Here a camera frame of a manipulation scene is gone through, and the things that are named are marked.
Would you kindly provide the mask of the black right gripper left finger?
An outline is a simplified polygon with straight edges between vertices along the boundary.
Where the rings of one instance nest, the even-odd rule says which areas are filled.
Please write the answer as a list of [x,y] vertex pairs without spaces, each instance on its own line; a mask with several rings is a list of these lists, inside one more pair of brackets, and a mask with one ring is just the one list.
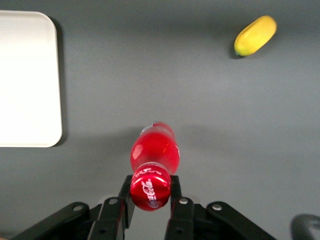
[[123,240],[130,227],[135,204],[130,195],[132,175],[128,175],[117,196],[104,200],[93,222],[89,240]]

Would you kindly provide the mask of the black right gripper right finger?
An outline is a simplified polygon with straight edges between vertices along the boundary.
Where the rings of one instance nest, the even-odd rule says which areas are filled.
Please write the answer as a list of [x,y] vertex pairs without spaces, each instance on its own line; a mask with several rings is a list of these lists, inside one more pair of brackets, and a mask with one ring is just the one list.
[[194,239],[194,202],[182,194],[180,179],[171,175],[170,218],[165,240]]

